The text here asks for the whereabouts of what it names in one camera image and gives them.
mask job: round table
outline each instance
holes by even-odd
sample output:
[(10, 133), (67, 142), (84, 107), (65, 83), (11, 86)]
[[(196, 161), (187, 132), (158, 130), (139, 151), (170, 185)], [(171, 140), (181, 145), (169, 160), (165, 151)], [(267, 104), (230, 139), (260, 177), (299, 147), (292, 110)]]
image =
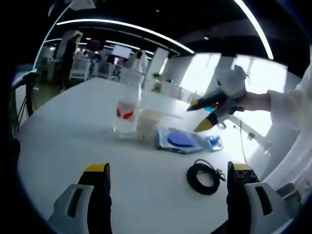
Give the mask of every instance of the round table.
[[(114, 234), (212, 232), (227, 220), (226, 182), (221, 181), (215, 194), (201, 195), (188, 185), (186, 172), (202, 158), (227, 175), (228, 161), (243, 163), (241, 152), (235, 154), (225, 144), (219, 152), (180, 155), (116, 139), (112, 126), (123, 88), (94, 78), (56, 96), (21, 126), (18, 172), (34, 206), (48, 219), (55, 200), (89, 165), (109, 162)], [(188, 106), (142, 93), (142, 108), (183, 117), (166, 116), (161, 121), (165, 126), (193, 131), (207, 112), (187, 113)]]

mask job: black ceiling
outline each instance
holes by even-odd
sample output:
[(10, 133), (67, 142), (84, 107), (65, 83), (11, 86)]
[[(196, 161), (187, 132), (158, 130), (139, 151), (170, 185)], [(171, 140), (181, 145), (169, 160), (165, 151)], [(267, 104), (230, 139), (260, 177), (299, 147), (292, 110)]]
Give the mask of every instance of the black ceiling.
[[(271, 46), (274, 60), (286, 64), (291, 71), (300, 75), (308, 62), (309, 41), (294, 23), (294, 20), (274, 0), (244, 0), (244, 2), (260, 24), (264, 20), (269, 22), (266, 24), (268, 27), (263, 26), (262, 28)], [(254, 29), (250, 29), (250, 27), (246, 27), (246, 31), (242, 35), (211, 37), (210, 40), (204, 40), (203, 37), (200, 37), (188, 43), (181, 41), (181, 38), (188, 34), (191, 35), (197, 30), (207, 30), (209, 33), (210, 28), (218, 27), (222, 23), (246, 20), (246, 15), (234, 0), (185, 2), (98, 0), (96, 9), (79, 11), (69, 9), (60, 21), (74, 19), (106, 19), (138, 25), (180, 41), (196, 53), (222, 52), (230, 55), (246, 54), (268, 57), (260, 38), (257, 35), (252, 35), (250, 31)], [(59, 25), (53, 29), (49, 39), (59, 38), (65, 31), (73, 29), (84, 33), (81, 42), (85, 41), (85, 37), (103, 41), (108, 39), (155, 51), (159, 45), (143, 39), (147, 38), (177, 51), (180, 56), (190, 55), (184, 49), (150, 33), (115, 24), (83, 22)], [(275, 29), (280, 34), (278, 39), (270, 37), (270, 34), (274, 34)], [(119, 31), (135, 34), (139, 37)], [(176, 53), (171, 51), (170, 55), (176, 55)], [(298, 65), (297, 62), (298, 55), (303, 59), (301, 65)]]

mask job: plastic water bottle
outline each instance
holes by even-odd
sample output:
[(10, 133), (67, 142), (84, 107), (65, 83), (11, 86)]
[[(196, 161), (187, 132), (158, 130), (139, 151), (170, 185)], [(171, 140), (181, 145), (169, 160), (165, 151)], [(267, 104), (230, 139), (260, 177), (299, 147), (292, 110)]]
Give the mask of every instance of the plastic water bottle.
[(133, 138), (137, 130), (143, 76), (128, 69), (124, 76), (124, 93), (117, 103), (114, 132), (119, 138)]

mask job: white table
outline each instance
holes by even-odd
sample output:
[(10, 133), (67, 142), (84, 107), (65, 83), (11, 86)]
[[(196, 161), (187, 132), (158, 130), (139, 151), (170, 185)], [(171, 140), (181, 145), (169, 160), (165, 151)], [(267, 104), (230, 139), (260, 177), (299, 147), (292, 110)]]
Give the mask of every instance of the white table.
[[(123, 87), (98, 78), (84, 82), (21, 126), (18, 172), (34, 206), (48, 219), (55, 200), (86, 167), (109, 162), (114, 234), (210, 233), (227, 220), (226, 182), (214, 195), (201, 195), (188, 185), (186, 172), (203, 158), (226, 174), (229, 160), (243, 163), (240, 145), (234, 149), (224, 138), (220, 152), (180, 155), (118, 140), (112, 126)], [(165, 117), (162, 124), (193, 130), (207, 112), (186, 113), (188, 105), (151, 92), (142, 95), (142, 107), (184, 117)], [(239, 131), (232, 131), (237, 138)]]

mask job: blue round pad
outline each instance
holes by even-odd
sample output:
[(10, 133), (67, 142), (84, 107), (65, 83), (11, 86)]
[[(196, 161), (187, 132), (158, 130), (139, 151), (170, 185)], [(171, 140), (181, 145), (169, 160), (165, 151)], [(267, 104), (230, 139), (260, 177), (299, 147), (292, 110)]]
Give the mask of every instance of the blue round pad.
[(170, 132), (168, 134), (168, 142), (178, 147), (194, 146), (193, 141), (188, 137), (188, 135), (182, 132)]

